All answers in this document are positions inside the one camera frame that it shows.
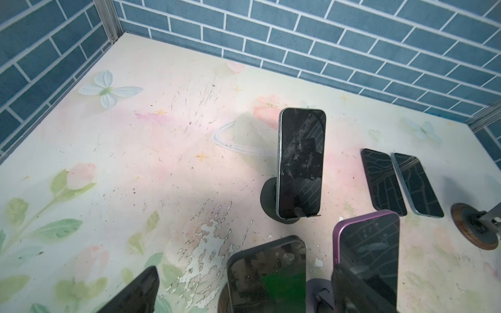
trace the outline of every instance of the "phone frame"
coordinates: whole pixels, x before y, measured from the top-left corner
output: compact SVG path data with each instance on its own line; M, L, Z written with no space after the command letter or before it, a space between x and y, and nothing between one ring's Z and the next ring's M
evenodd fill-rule
M395 163L393 163L393 158L391 157L391 155L389 155L388 153L385 153L385 152L381 152L381 151L376 151L376 150L372 150L372 149L367 149L367 148L363 148L363 149L360 149L360 157L362 158L362 165L364 167L364 172L365 172L365 180L367 180L367 187L369 188L369 194L371 196L371 203L372 203L372 206L374 207L374 209L376 211L381 211L380 208L377 207L376 203L374 202L374 198L375 198L375 194L374 194L374 188L372 186L372 184L369 183L370 181L370 177L369 177L369 169L367 168L367 160L365 159L365 155L364 155L364 150L370 150L370 151L374 151L374 152L379 152L379 153L384 153L386 154L390 160L391 160L391 166L393 166L393 170L395 171L395 175L397 176L397 183L399 185L399 188L400 188L400 179L401 179L401 175L399 176L398 173L397 173L397 169L395 167ZM397 213L397 215L399 217L404 217L406 216L407 214L409 214L409 212L407 211L407 207L405 207L405 215L400 215Z
M230 278L230 270L231 270L231 267L233 266L233 264L246 257L246 256L249 256L251 254L256 254L257 252L260 252L260 251L263 251L263 250L267 250L267 249L270 249L270 248L274 248L274 247L277 247L277 246L282 246L284 244L288 244L288 243L292 243L294 241L300 241L303 243L303 245L305 246L306 248L306 244L303 240L301 240L301 238L299 238L298 236L296 235L291 235L291 236L287 236L287 237L284 237L284 238L280 238L280 239L277 239L277 240L273 240L271 242L267 242L267 243L264 243L264 244L261 244L261 245L258 245L256 247L252 247L252 248L249 248L247 250L244 250L244 251L240 251L240 252L237 252L235 254L233 254L232 256L229 257L228 261L226 262L226 277L228 279L228 293L229 293L229 305L230 305L230 308L231 308L231 311L233 312L233 304L231 303L231 290L229 289L229 278Z
M416 158L419 161L419 164L421 164L421 166L423 167L423 171L424 171L424 166L418 157L410 155L410 154L405 154L405 155ZM428 215L428 214L421 213L416 209L416 206L414 205L414 201L412 200L412 197L410 195L409 188L407 188L407 184L405 183L404 175L402 174L402 171L400 170L400 166L398 166L397 158L395 158L395 152L392 152L390 154L390 158L391 158L391 163L393 163L393 168L395 169L395 172L397 173L397 178L398 178L398 181L400 183L400 187L401 187L402 191L404 192L405 197L407 198L407 202L409 202L409 207L410 207L411 211L414 212L414 214L420 215L420 216L427 216L427 217L433 217L433 218L445 217L445 213L443 212L442 205L440 204L440 201L438 201L438 197L436 196L435 191L433 191L433 194L435 194L435 198L437 198L438 205L440 205L440 209L442 209L442 214L444 214L444 216Z
M341 263L341 232L345 229L346 226L356 224L359 222L365 222L370 219L375 219L378 217L382 217L385 215L389 214L395 214L398 219L400 220L400 215L397 214L397 212L391 211L391 210L379 210L376 212L352 217L352 218L347 218L334 226L334 230L332 232L332 257L333 257L333 266L339 265Z
M285 110L288 110L288 109L293 109L293 110L315 110L315 111L322 111L324 114L325 112L323 110L320 110L320 109L307 109L307 108L285 108L283 110L280 111L280 114L279 114L279 148L278 148L278 164L277 164L277 169L278 169L278 175L277 175L277 195L276 195L276 199L275 199L275 212L277 213L277 216L283 220L298 220L300 219L301 217L298 216L298 217L289 217L289 218L283 218L280 216L280 213L279 213L279 197L280 197L280 164L282 162L282 114L284 113ZM323 176L323 171L324 171L324 157L322 157L322 176ZM320 186L320 200L322 200L322 186ZM310 216L306 216L306 217L314 217L314 216L319 216L319 214L316 214L316 215L310 215Z

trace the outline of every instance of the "painted floor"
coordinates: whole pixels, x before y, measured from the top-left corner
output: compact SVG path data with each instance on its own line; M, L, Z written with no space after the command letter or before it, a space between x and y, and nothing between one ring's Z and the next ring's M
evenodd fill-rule
M284 107L327 114L321 216L292 225L260 206ZM90 312L156 265L156 312L214 312L228 257L288 235L330 279L334 226L374 211L362 148L417 156L445 213L401 218L397 309L497 311L501 250L450 217L501 201L465 124L130 34L0 166L0 311Z

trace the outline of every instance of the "black phone screen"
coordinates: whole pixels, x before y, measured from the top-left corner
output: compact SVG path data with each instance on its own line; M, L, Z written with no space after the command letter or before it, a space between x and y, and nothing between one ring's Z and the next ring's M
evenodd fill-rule
M322 110L286 108L280 116L279 217L314 216L320 211L326 116Z
M400 222L394 213L347 225L340 235L340 267L357 276L395 308L399 235ZM349 291L352 282L349 281L342 290L344 297L352 302L361 296L374 301L367 292L360 295L361 290L357 288Z
M443 217L442 207L433 192L433 188L424 172L424 168L415 156L393 154L400 180L405 184L404 191L409 198L409 205L418 214Z
M306 245L298 237L238 252L227 271L233 313L306 311Z
M374 208L390 210L400 216L407 215L390 156L383 152L363 149L362 162Z

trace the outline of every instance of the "round base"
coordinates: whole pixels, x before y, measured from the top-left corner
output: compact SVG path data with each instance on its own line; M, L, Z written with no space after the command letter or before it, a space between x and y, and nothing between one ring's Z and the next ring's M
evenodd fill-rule
M478 221L476 209L464 203L456 203L450 208L450 212L457 229L469 242L484 250L497 248L496 233Z
M299 218L294 219L283 219L277 215L277 178L272 177L268 179L261 190L261 207L267 216L271 217L277 222L283 224L292 224L299 220Z

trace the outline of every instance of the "phone stand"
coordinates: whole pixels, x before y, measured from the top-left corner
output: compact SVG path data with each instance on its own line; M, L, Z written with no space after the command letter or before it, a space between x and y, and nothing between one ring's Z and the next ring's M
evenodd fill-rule
M501 203L489 212L479 212L467 204L456 203L450 212L457 229L471 243L484 250L497 248L497 234L501 230Z
M271 217L277 222L283 224L292 224L299 220L299 218L294 219L283 219L277 215L277 178L272 177L268 179L263 188L261 189L261 207L267 216Z

